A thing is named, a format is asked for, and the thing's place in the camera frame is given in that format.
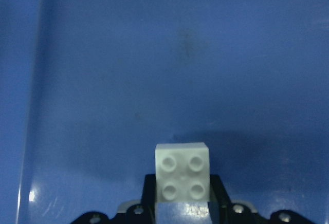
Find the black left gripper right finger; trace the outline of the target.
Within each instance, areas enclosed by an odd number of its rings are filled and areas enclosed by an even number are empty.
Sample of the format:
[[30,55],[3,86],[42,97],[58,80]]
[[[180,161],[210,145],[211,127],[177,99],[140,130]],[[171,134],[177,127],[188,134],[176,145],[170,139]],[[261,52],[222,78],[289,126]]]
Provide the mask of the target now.
[[219,175],[210,175],[210,199],[217,203],[218,223],[313,223],[292,210],[278,210],[263,217],[250,203],[230,199]]

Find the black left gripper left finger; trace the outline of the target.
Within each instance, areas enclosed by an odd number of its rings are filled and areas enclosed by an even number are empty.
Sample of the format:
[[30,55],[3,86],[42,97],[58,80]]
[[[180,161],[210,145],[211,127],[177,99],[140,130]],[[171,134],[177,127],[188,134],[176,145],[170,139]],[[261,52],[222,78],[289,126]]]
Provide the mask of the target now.
[[71,223],[156,223],[156,176],[148,174],[144,178],[141,200],[129,204],[123,213],[117,213],[113,218],[101,212],[86,212]]

